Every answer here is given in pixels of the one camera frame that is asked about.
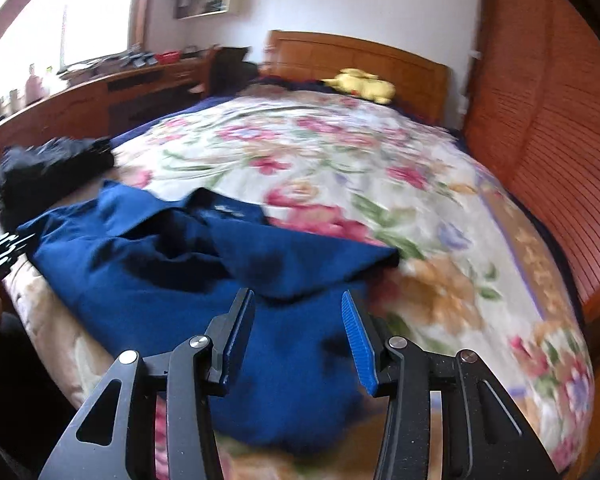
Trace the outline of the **wooden desk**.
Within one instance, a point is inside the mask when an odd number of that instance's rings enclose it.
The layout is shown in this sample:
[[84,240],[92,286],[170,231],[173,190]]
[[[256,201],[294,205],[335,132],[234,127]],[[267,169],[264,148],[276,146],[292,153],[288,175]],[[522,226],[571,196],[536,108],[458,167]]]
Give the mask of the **wooden desk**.
[[208,94],[213,52],[203,58],[128,70],[62,90],[0,122],[4,148],[53,138],[117,136]]

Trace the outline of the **navy blue suit jacket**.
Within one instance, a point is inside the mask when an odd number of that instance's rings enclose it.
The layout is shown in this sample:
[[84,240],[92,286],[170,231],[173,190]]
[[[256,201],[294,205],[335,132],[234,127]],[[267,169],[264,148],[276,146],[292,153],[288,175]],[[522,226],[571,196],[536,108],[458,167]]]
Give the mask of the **navy blue suit jacket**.
[[260,207],[205,188],[166,202],[114,181],[20,233],[31,237],[28,259],[111,354],[170,351],[225,313],[239,289],[252,291],[242,367],[210,402],[220,434],[314,453],[361,414],[340,301],[396,266],[395,249],[279,228]]

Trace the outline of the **red basket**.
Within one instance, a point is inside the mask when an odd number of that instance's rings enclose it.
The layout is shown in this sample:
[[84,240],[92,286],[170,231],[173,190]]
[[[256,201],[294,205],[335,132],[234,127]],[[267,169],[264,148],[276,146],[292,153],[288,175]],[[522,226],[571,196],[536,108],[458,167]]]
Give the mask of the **red basket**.
[[179,50],[156,53],[155,59],[160,65],[170,65],[181,61],[181,52]]

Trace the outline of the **wooden louvered wardrobe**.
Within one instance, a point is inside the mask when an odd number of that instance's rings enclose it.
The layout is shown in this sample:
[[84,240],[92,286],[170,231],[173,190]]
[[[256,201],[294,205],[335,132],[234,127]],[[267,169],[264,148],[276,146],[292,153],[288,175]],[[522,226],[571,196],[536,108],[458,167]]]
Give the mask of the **wooden louvered wardrobe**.
[[564,250],[600,340],[600,40],[569,0],[486,0],[464,131]]

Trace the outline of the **black folded garment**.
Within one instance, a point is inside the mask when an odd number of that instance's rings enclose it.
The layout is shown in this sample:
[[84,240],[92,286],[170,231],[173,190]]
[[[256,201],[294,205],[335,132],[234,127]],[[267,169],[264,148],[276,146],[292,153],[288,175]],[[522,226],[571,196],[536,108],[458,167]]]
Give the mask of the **black folded garment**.
[[5,148],[0,158],[0,226],[14,232],[113,166],[108,138],[63,136],[30,148]]

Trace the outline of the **yellow plush toy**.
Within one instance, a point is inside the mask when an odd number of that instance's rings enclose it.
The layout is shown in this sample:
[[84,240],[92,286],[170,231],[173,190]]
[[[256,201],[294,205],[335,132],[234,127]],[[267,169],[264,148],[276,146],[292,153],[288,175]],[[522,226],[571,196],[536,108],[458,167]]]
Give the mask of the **yellow plush toy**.
[[391,82],[358,68],[344,68],[336,77],[323,79],[322,83],[349,96],[381,105],[390,104],[396,96],[396,87]]

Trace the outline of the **floral bed blanket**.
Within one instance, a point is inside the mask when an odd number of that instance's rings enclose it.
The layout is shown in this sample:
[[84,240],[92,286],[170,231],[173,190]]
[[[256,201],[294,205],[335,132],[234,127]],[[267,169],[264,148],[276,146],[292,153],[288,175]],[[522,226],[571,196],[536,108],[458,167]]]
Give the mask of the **floral bed blanket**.
[[[562,274],[541,235],[445,128],[338,93],[254,84],[114,141],[110,180],[178,202],[200,188],[260,207],[273,226],[395,249],[370,307],[427,351],[475,350],[559,472],[593,413],[593,371]],[[385,402],[323,451],[220,434],[233,479],[367,479]]]

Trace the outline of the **wooden chair with black cloth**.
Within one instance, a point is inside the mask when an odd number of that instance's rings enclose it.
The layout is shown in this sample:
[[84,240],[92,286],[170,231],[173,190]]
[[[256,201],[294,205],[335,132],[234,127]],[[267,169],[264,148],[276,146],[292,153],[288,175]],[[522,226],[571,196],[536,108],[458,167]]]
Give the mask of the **wooden chair with black cloth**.
[[256,63],[246,60],[250,47],[222,47],[215,53],[209,73],[210,96],[228,96],[245,89],[259,77]]

